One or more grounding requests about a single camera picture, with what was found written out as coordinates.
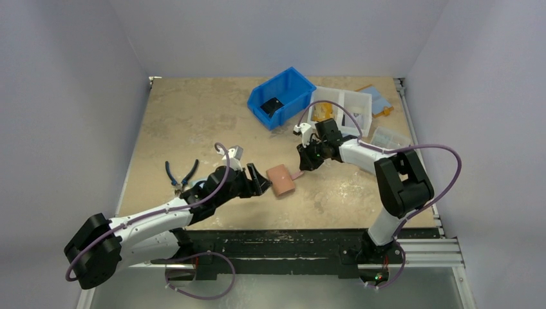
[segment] blue plastic bin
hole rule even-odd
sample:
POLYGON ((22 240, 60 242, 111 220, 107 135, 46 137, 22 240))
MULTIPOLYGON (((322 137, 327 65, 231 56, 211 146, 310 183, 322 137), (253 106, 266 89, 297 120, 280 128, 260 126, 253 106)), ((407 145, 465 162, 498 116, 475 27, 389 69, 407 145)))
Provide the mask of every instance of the blue plastic bin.
POLYGON ((300 72, 289 68, 254 88, 247 105, 267 129, 273 130, 304 110, 309 105, 311 93, 315 89, 315 85, 311 84, 300 72), (284 106, 269 118, 261 106, 272 98, 277 98, 284 106))

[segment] orange object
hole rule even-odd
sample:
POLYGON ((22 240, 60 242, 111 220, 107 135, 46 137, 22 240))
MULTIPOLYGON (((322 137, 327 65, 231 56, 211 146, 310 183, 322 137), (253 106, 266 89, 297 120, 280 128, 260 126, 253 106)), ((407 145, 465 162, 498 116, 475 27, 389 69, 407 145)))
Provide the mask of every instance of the orange object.
POLYGON ((372 114, 372 117, 373 117, 373 118, 377 118, 377 117, 379 117, 379 116, 388 116, 388 115, 390 115, 390 113, 391 113, 393 110, 394 110, 394 107, 393 107, 393 106, 391 106, 390 108, 384 107, 382 112, 380 112, 379 114, 376 114, 376 115, 373 115, 373 114, 372 114))
POLYGON ((311 120, 313 121, 323 121, 329 118, 334 117, 334 110, 330 103, 318 103, 313 109, 313 116, 311 120))

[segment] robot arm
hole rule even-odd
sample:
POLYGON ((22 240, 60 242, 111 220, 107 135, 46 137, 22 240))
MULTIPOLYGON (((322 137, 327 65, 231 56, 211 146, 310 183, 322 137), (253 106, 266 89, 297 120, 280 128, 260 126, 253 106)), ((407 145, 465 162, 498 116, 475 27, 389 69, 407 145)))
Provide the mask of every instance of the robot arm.
POLYGON ((374 150, 377 147, 368 148, 354 136, 343 136, 333 119, 315 124, 317 140, 312 140, 310 133, 304 134, 308 132, 308 126, 300 124, 294 128, 294 134, 302 136, 302 144, 297 146, 302 171, 313 171, 324 160, 331 159, 356 165, 377 177, 384 208, 362 237, 362 255, 380 256, 389 249, 406 216, 434 197, 433 187, 417 153, 385 154, 374 150), (401 180, 400 175, 407 175, 407 179, 401 180))
POLYGON ((94 288, 108 280, 115 272, 131 265, 171 258, 180 249, 176 234, 179 228, 212 216, 219 206, 233 198, 261 196, 271 183, 257 172, 254 164, 247 164, 250 174, 248 179, 239 161, 241 156, 242 148, 236 146, 229 149, 230 167, 225 183, 212 198, 195 208, 169 211, 174 207, 183 207, 204 200, 218 188, 228 169, 227 166, 219 166, 206 180, 197 182, 180 196, 154 209, 109 220, 103 214, 91 216, 64 248, 64 254, 69 262, 72 263, 82 250, 103 234, 108 232, 111 234, 97 243, 75 264, 73 270, 80 286, 83 289, 94 288), (147 214, 150 216, 127 224, 132 218, 146 217, 147 214))

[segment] beige table surface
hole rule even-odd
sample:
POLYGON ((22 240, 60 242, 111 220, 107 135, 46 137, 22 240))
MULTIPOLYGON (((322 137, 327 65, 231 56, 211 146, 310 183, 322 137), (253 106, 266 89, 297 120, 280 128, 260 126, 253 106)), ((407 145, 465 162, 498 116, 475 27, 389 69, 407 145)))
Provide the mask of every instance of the beige table surface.
MULTIPOLYGON (((267 130, 247 108, 252 89, 268 78, 156 79, 136 142, 119 215, 134 214, 174 198, 164 164, 180 181, 200 160, 195 179, 206 177, 221 163, 213 148, 244 148, 241 162, 265 171, 285 164, 298 170, 292 134, 299 117, 267 130)), ((373 84, 395 108, 388 117, 374 118, 369 142, 377 126, 410 136, 400 98, 391 77, 309 77, 317 85, 356 90, 373 84)), ((190 229, 332 229, 370 227, 381 209, 375 177, 356 166, 326 161, 318 170, 296 180, 296 191, 277 199, 272 190, 263 196, 233 199, 214 216, 190 229)), ((434 227, 432 211, 413 218, 407 227, 434 227)))

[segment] gray wall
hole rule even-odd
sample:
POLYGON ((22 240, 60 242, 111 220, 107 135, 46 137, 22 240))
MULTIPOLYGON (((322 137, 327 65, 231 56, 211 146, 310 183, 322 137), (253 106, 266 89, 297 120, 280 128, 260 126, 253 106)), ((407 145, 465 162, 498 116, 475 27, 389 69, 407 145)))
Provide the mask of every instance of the gray wall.
MULTIPOLYGON (((421 143, 460 151, 439 204, 480 309, 544 308, 546 5, 450 0, 408 78, 421 143)), ((454 159, 425 154, 437 190, 454 159)))
POLYGON ((113 215, 147 75, 107 0, 0 1, 0 307, 74 308, 64 245, 113 215))
POLYGON ((111 0, 150 75, 405 76, 447 0, 111 0))

